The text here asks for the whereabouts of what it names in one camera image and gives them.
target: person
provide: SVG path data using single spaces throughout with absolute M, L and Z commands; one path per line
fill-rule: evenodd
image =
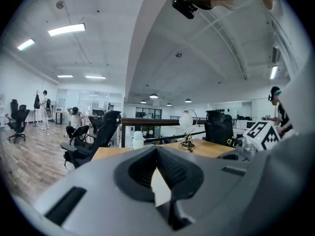
M 272 105 L 278 106 L 278 117 L 274 118 L 267 118 L 267 120 L 272 120 L 276 122 L 278 126 L 277 131 L 280 136 L 283 136 L 286 132 L 292 129 L 292 125 L 289 119 L 289 116 L 287 115 L 285 109 L 283 108 L 281 102 L 279 101 L 279 95 L 281 94 L 281 90 L 279 87 L 272 87 L 271 92 L 269 95 L 269 101 L 271 101 Z
M 67 111 L 71 115 L 71 126 L 67 126 L 65 129 L 67 131 L 69 139 L 71 139 L 74 131 L 77 128 L 81 127 L 82 119 L 85 117 L 85 115 L 79 112 L 79 109 L 77 107 L 67 108 Z
M 199 8 L 224 6 L 236 8 L 234 0 L 188 0 Z M 299 18 L 284 0 L 263 0 L 272 19 L 272 29 L 277 47 L 284 59 L 289 76 L 293 79 L 313 55 L 314 49 Z
M 46 130 L 46 129 L 49 129 L 48 116 L 47 116 L 47 112 L 46 112 L 46 108 L 47 108 L 47 91 L 46 90 L 43 92 L 43 95 L 44 95 L 44 98 L 40 102 L 41 116 L 43 119 L 43 125 L 41 126 L 41 130 Z

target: cap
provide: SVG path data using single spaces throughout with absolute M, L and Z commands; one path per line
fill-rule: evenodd
M 72 108 L 72 114 L 75 115 L 79 109 L 77 107 Z
M 271 91 L 270 91 L 270 94 L 269 94 L 268 100 L 272 101 L 274 99 L 274 96 L 278 95 L 279 93 L 281 93 L 281 90 L 280 90 L 279 87 L 272 87 Z

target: white shirt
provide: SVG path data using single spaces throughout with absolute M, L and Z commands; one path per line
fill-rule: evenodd
M 301 21 L 285 0 L 272 0 L 272 28 L 291 80 L 301 71 L 311 55 L 312 43 Z
M 46 107 L 47 107 L 47 96 L 44 96 L 44 98 L 42 99 L 40 105 L 41 105 L 42 109 L 46 109 Z
M 82 119 L 84 118 L 84 114 L 78 113 L 76 115 L 71 114 L 71 126 L 75 129 L 81 127 Z

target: table lamp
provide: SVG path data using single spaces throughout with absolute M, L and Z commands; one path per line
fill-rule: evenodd
M 195 145 L 192 143 L 191 134 L 193 133 L 193 131 L 197 127 L 197 123 L 198 123 L 196 112 L 193 109 L 191 109 L 191 108 L 185 108 L 184 113 L 182 114 L 182 116 L 179 119 L 179 125 L 184 130 L 189 130 L 192 127 L 193 119 L 190 116 L 188 110 L 192 110 L 194 112 L 194 114 L 196 115 L 196 125 L 194 126 L 192 131 L 187 132 L 188 134 L 185 137 L 183 137 L 182 142 L 179 144 L 179 149 L 189 150 L 190 152 L 192 152 L 194 150 L 194 148 L 195 148 Z

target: brass lamp base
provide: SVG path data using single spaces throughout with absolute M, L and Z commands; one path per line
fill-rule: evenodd
M 192 152 L 195 149 L 195 145 L 192 143 L 192 140 L 186 139 L 185 141 L 180 143 L 179 148 Z

